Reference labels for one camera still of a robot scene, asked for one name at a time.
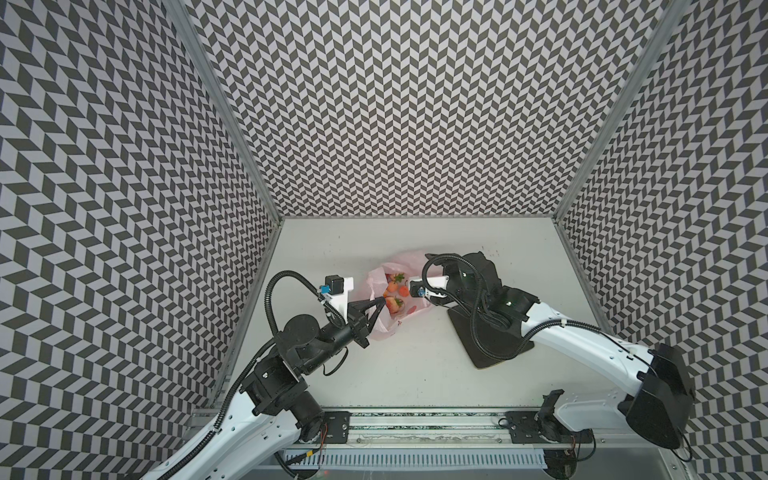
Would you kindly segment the pink plastic bag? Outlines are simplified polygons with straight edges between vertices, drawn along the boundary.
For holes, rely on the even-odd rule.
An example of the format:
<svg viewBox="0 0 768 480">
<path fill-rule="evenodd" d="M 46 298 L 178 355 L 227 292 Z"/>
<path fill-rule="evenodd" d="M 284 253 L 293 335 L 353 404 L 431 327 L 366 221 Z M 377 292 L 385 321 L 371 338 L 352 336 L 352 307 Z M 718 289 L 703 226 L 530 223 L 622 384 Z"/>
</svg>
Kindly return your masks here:
<svg viewBox="0 0 768 480">
<path fill-rule="evenodd" d="M 391 315 L 385 307 L 379 316 L 370 337 L 375 340 L 384 340 L 399 329 L 407 321 L 413 320 L 430 312 L 434 305 L 427 299 L 414 298 L 409 295 L 409 281 L 413 278 L 421 278 L 422 269 L 427 262 L 427 254 L 424 251 L 409 251 L 395 255 L 380 266 L 369 271 L 365 280 L 364 295 L 370 299 L 383 297 L 398 297 L 404 301 L 402 309 Z M 386 274 L 404 273 L 405 281 L 395 293 L 387 293 L 388 286 Z"/>
</svg>

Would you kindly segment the red yellow fake strawberry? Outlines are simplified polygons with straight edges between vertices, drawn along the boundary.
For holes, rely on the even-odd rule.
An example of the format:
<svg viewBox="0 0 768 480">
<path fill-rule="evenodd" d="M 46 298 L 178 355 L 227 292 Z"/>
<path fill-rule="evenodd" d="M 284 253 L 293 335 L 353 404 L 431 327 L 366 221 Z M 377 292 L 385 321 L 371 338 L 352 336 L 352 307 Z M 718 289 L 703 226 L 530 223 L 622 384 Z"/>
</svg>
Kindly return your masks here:
<svg viewBox="0 0 768 480">
<path fill-rule="evenodd" d="M 391 315 L 398 313 L 404 306 L 404 301 L 398 297 L 387 297 L 386 307 Z"/>
</svg>

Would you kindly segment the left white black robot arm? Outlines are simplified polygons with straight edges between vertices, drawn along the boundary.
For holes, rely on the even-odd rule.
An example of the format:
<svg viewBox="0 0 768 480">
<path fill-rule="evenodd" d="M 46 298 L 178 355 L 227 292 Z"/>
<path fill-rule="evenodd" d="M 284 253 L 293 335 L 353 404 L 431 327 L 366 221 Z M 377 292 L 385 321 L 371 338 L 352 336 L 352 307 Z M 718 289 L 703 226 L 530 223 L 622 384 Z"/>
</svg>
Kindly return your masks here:
<svg viewBox="0 0 768 480">
<path fill-rule="evenodd" d="M 147 479 L 239 479 L 274 454 L 321 432 L 324 411 L 306 376 L 368 336 L 384 311 L 382 297 L 348 305 L 342 326 L 309 314 L 291 318 L 233 381 L 216 416 Z"/>
</svg>

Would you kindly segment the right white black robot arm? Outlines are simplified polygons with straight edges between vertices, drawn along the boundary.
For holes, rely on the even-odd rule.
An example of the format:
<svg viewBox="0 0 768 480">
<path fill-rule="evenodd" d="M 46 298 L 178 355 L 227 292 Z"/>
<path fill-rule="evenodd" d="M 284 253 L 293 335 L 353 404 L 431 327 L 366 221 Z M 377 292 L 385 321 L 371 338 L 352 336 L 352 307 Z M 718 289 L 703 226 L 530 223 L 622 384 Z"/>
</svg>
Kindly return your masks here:
<svg viewBox="0 0 768 480">
<path fill-rule="evenodd" d="M 481 252 L 429 254 L 409 293 L 448 309 L 473 365 L 512 361 L 538 345 L 552 348 L 611 382 L 608 390 L 573 393 L 554 389 L 529 417 L 507 419 L 509 430 L 530 426 L 545 442 L 575 440 L 597 430 L 631 431 L 660 448 L 688 444 L 685 430 L 695 387 L 682 351 L 648 347 L 574 320 L 539 297 L 502 284 L 495 264 Z"/>
</svg>

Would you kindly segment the black square plate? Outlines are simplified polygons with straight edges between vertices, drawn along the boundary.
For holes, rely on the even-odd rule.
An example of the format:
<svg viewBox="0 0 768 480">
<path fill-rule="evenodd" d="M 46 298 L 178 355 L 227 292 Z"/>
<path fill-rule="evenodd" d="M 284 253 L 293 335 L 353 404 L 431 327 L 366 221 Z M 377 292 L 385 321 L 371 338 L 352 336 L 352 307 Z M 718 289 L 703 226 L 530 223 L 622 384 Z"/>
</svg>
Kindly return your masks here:
<svg viewBox="0 0 768 480">
<path fill-rule="evenodd" d="M 449 319 L 477 369 L 485 369 L 534 347 L 531 340 L 523 341 L 522 326 L 528 320 L 525 313 L 502 306 L 500 309 L 489 307 L 477 314 L 475 327 L 471 326 L 470 316 L 462 307 L 448 310 Z"/>
</svg>

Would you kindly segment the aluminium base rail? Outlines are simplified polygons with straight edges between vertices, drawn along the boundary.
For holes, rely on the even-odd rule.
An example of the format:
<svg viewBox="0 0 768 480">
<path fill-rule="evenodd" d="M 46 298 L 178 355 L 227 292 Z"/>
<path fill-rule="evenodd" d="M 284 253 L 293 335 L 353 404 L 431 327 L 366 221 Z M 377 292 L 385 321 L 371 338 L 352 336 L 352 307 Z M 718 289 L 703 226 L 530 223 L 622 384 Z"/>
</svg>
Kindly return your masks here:
<svg viewBox="0 0 768 480">
<path fill-rule="evenodd" d="M 510 430 L 501 420 L 507 411 L 529 411 L 533 407 L 474 407 L 474 408 L 353 408 L 324 407 L 330 411 L 350 413 L 346 447 L 398 448 L 418 446 L 424 448 L 527 448 L 564 444 L 538 442 L 515 444 Z M 194 410 L 182 433 L 183 440 L 191 440 L 215 416 L 213 409 Z M 630 431 L 596 430 L 597 446 L 608 448 L 656 448 Z"/>
</svg>

